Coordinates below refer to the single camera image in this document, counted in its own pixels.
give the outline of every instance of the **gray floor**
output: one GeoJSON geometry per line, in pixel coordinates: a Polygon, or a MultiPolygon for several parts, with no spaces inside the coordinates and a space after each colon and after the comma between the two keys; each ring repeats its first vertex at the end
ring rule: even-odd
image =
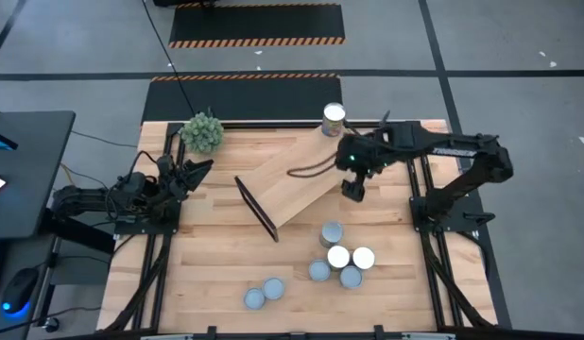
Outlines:
{"type": "MultiPolygon", "coordinates": [[[[418,0],[338,2],[348,40],[343,45],[181,49],[171,55],[181,71],[434,70],[418,0]]],[[[15,3],[0,0],[0,31],[15,3]]],[[[584,0],[428,5],[448,70],[584,69],[584,0]]],[[[174,10],[149,7],[166,39],[174,10]]],[[[167,71],[140,0],[28,0],[0,50],[0,74],[167,71]]],[[[351,118],[380,117],[386,110],[391,118],[448,118],[433,77],[345,76],[341,83],[351,118]]],[[[584,78],[450,83],[464,131],[500,134],[515,165],[510,182],[480,191],[486,211],[498,216],[490,234],[513,326],[584,332],[584,78]]],[[[135,144],[147,87],[148,80],[0,81],[0,110],[73,110],[77,131],[135,144]]],[[[134,152],[72,136],[63,162],[110,184],[128,169],[134,152]]],[[[85,178],[75,182],[95,186],[85,178]]],[[[60,173],[56,187],[64,184],[60,173]]],[[[61,287],[53,310],[99,305],[105,275],[100,265],[89,266],[79,276],[98,285],[61,287]]],[[[64,316],[55,336],[88,333],[96,317],[64,316]]],[[[45,335],[33,330],[30,338],[45,335]]]]}

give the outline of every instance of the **tin can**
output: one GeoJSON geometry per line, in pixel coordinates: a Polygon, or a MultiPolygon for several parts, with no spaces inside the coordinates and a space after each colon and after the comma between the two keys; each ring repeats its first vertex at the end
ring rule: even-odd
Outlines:
{"type": "Polygon", "coordinates": [[[342,131],[342,121],[345,119],[345,108],[338,103],[330,103],[323,108],[321,132],[329,137],[335,137],[342,131]]]}
{"type": "Polygon", "coordinates": [[[263,283],[263,295],[268,299],[279,299],[283,295],[283,281],[278,278],[266,279],[263,283]]]}
{"type": "Polygon", "coordinates": [[[309,265],[309,276],[313,281],[326,281],[330,278],[331,269],[327,261],[314,260],[309,265]]]}
{"type": "Polygon", "coordinates": [[[321,227],[319,242],[326,248],[336,246],[342,240],[342,225],[335,221],[326,222],[321,227]]]}
{"type": "Polygon", "coordinates": [[[340,284],[345,288],[360,287],[363,281],[364,276],[361,270],[354,265],[348,265],[340,272],[340,284]]]}
{"type": "Polygon", "coordinates": [[[328,250],[328,264],[333,271],[340,271],[349,264],[351,254],[343,246],[333,246],[328,250]]]}
{"type": "Polygon", "coordinates": [[[375,263],[376,256],[374,255],[374,252],[366,246],[361,246],[352,253],[351,264],[359,269],[370,269],[375,263]]]}
{"type": "Polygon", "coordinates": [[[244,304],[248,309],[259,310],[265,304],[265,295],[258,288],[250,288],[244,295],[244,304]]]}

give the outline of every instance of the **black floor mat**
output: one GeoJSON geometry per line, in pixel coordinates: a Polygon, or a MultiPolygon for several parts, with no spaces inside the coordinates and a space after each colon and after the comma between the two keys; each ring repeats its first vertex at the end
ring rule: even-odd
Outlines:
{"type": "Polygon", "coordinates": [[[171,48],[325,45],[345,42],[337,4],[181,5],[175,12],[171,48]]]}
{"type": "MultiPolygon", "coordinates": [[[[342,103],[335,74],[219,74],[181,76],[195,111],[213,108],[221,120],[321,119],[323,107],[342,103]]],[[[144,121],[180,121],[192,116],[174,76],[149,85],[144,121]]]]}

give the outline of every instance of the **hazard tape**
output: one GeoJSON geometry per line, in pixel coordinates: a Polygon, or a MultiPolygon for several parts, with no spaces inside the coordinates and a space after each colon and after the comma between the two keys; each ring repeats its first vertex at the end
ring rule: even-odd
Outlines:
{"type": "MultiPolygon", "coordinates": [[[[314,3],[306,3],[306,4],[226,4],[226,5],[215,4],[216,8],[285,7],[285,6],[340,6],[340,4],[336,4],[336,3],[323,3],[323,4],[314,4],[314,3]]],[[[199,3],[193,3],[193,4],[178,5],[177,9],[199,8],[199,7],[201,7],[201,5],[199,3]]]]}
{"type": "MultiPolygon", "coordinates": [[[[179,80],[243,80],[243,79],[282,79],[282,78],[309,78],[309,77],[336,77],[336,74],[247,74],[247,75],[203,75],[179,76],[179,80]]],[[[155,76],[151,81],[172,81],[176,76],[155,76]]]]}
{"type": "Polygon", "coordinates": [[[208,47],[249,47],[249,46],[308,46],[332,45],[345,43],[342,37],[315,37],[315,38],[260,38],[260,39],[223,39],[201,41],[171,42],[170,48],[208,48],[208,47]]]}

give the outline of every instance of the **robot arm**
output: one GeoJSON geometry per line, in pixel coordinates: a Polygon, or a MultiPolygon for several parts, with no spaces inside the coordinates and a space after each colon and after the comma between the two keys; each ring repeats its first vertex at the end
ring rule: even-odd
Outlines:
{"type": "Polygon", "coordinates": [[[412,122],[384,123],[365,135],[347,134],[338,144],[335,165],[356,174],[354,182],[343,182],[343,195],[357,202],[363,200],[365,178],[382,173],[394,162],[413,160],[423,155],[441,155],[474,159],[471,170],[445,188],[427,195],[429,215],[446,213],[454,201],[485,182],[503,182],[512,177],[508,151],[497,137],[430,132],[412,122]]]}
{"type": "Polygon", "coordinates": [[[134,172],[118,178],[110,189],[67,186],[53,194],[51,210],[57,218],[106,212],[153,225],[165,224],[173,216],[173,207],[185,200],[189,191],[196,190],[212,164],[212,160],[186,161],[178,167],[170,155],[164,155],[156,160],[157,177],[134,172]]]}

